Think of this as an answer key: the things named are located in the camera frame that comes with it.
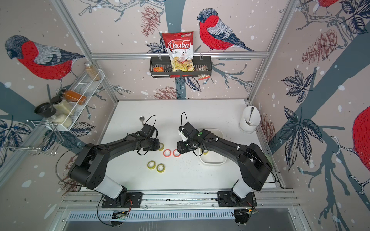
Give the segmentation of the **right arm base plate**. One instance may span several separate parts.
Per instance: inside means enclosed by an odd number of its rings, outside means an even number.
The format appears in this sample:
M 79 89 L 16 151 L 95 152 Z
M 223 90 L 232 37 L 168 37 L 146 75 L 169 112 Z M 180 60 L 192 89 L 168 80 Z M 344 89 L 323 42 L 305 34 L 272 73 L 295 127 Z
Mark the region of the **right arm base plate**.
M 219 207 L 256 207 L 254 192 L 248 193 L 244 198 L 238 197 L 233 191 L 218 191 L 217 198 Z

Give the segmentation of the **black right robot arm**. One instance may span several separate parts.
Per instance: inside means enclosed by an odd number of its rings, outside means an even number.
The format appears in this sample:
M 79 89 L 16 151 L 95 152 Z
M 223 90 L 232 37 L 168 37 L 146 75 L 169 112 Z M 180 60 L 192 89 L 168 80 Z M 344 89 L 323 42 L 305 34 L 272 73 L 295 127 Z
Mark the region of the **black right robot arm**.
M 182 140 L 177 143 L 179 154 L 212 151 L 232 160 L 239 167 L 241 179 L 231 189 L 234 197 L 244 199 L 253 190 L 260 191 L 268 176 L 272 173 L 272 165 L 262 149 L 255 143 L 238 144 L 219 136 L 209 130 L 198 131 L 189 122 L 179 127 Z

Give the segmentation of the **Hello Kitty metal spoon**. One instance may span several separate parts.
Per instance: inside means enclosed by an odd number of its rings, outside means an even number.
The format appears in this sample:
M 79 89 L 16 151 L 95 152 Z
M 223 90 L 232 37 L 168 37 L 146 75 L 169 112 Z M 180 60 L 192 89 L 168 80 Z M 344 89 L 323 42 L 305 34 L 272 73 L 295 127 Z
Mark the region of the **Hello Kitty metal spoon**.
M 140 117 L 139 117 L 139 120 L 140 120 L 140 122 L 143 124 L 143 123 L 144 123 L 144 120 L 145 120 L 144 116 L 140 116 Z

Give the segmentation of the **red tape roll left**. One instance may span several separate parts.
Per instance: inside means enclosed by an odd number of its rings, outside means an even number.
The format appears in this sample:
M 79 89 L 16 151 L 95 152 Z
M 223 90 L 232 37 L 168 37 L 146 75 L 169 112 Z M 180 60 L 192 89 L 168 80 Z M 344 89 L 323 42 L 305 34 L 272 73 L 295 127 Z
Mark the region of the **red tape roll left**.
M 166 150 L 163 151 L 163 155 L 165 157 L 170 157 L 171 154 L 172 154 L 172 151 L 170 149 L 166 149 Z

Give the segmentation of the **orange spice bottle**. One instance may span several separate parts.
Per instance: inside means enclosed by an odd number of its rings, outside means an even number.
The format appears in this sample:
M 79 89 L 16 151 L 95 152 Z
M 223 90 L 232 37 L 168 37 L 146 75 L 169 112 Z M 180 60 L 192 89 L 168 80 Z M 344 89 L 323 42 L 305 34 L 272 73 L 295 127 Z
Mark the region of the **orange spice bottle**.
M 63 90 L 62 96 L 67 102 L 77 103 L 78 105 L 84 105 L 87 101 L 86 96 L 72 90 Z

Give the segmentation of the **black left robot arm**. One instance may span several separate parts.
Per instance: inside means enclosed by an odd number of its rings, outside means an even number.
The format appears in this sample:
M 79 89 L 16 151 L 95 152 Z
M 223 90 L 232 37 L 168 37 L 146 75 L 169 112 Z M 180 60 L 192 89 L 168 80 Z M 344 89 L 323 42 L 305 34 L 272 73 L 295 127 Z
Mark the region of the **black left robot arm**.
M 137 151 L 139 155 L 140 150 L 145 153 L 158 151 L 160 141 L 153 134 L 158 134 L 158 130 L 154 128 L 152 131 L 138 131 L 107 144 L 88 144 L 78 154 L 68 176 L 88 189 L 125 204 L 127 189 L 106 174 L 108 163 L 133 151 Z

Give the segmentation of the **white storage box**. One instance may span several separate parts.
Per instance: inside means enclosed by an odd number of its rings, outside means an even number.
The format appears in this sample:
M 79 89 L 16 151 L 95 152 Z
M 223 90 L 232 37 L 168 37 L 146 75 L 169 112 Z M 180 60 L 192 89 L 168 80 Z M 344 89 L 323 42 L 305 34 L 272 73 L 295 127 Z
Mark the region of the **white storage box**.
M 223 138 L 223 133 L 219 129 L 202 128 L 202 130 L 203 129 L 210 131 L 211 133 L 213 133 L 215 136 L 219 138 Z M 213 151 L 208 151 L 208 152 L 204 151 L 203 155 L 199 157 L 199 160 L 204 165 L 220 166 L 220 165 L 223 165 L 227 161 L 227 158 Z

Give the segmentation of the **Chuba cassava chips bag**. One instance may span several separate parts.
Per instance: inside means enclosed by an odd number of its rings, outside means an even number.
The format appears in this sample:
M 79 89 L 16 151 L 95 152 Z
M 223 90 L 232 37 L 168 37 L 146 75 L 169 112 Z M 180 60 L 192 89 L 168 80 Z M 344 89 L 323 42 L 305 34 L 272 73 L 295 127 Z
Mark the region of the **Chuba cassava chips bag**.
M 194 32 L 165 33 L 162 38 L 170 57 L 172 72 L 195 71 L 193 65 Z

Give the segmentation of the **aluminium front rail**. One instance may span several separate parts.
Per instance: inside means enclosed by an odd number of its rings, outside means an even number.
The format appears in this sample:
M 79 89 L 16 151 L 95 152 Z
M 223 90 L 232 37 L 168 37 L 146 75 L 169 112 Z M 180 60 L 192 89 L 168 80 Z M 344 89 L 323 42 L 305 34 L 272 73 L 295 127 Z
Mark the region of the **aluminium front rail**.
M 140 198 L 134 198 L 132 210 L 186 210 L 186 209 L 219 209 L 219 200 L 225 195 L 215 190 L 143 190 Z M 256 202 L 256 209 L 262 208 L 300 208 L 301 204 L 292 189 L 263 189 L 254 191 L 248 196 L 247 208 Z M 57 211 L 95 211 L 101 199 L 95 191 L 67 193 Z

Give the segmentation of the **white utensil holder cup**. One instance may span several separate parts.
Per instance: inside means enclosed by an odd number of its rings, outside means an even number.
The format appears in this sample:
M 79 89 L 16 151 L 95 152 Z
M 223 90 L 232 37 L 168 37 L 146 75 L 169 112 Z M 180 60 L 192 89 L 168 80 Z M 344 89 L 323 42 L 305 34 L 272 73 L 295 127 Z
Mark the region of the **white utensil holder cup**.
M 248 106 L 244 109 L 239 122 L 239 128 L 242 132 L 253 133 L 261 122 L 261 115 L 254 106 Z

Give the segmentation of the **red tape roll right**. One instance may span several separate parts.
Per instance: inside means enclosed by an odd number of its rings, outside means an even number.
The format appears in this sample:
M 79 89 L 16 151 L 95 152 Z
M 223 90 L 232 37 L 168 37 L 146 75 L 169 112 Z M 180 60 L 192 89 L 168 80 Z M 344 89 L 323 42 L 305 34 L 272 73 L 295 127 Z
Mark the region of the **red tape roll right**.
M 172 154 L 173 154 L 174 157 L 180 157 L 181 156 L 181 154 L 177 151 L 177 149 L 175 149 Z

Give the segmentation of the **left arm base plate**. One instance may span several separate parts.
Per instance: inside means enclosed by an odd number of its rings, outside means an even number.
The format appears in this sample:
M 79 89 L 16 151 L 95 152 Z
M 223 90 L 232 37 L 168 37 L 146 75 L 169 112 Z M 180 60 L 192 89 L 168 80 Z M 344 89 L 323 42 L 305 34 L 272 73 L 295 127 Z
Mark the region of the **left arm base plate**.
M 141 206 L 143 193 L 121 193 L 118 198 L 112 199 L 104 196 L 102 208 L 139 208 Z

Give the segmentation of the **red tape roll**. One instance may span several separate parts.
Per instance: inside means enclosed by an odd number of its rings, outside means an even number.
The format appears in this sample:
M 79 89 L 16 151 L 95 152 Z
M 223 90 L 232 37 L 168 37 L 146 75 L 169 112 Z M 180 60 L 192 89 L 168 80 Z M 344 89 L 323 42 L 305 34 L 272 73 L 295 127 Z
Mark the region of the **red tape roll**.
M 165 157 L 170 157 L 171 154 L 172 154 L 172 151 L 170 149 L 166 149 L 166 150 L 163 151 L 163 155 Z
M 177 149 L 175 149 L 172 154 L 173 154 L 174 157 L 180 157 L 181 156 L 181 154 L 177 151 Z

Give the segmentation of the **glass grain spice jar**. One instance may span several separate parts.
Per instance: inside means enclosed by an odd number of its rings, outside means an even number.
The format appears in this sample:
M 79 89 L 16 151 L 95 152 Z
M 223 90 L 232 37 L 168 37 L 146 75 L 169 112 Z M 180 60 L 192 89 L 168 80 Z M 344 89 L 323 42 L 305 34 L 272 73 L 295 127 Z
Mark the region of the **glass grain spice jar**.
M 85 62 L 85 71 L 93 81 L 100 81 L 99 71 L 96 66 L 91 62 Z

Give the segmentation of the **black lid spice jar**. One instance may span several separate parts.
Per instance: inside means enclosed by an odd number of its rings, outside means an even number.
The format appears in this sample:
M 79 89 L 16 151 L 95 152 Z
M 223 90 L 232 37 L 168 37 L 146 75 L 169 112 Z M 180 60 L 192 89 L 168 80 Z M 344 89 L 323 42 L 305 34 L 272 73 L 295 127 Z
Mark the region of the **black lid spice jar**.
M 34 113 L 44 118 L 50 118 L 57 114 L 57 110 L 52 103 L 43 103 L 35 108 Z

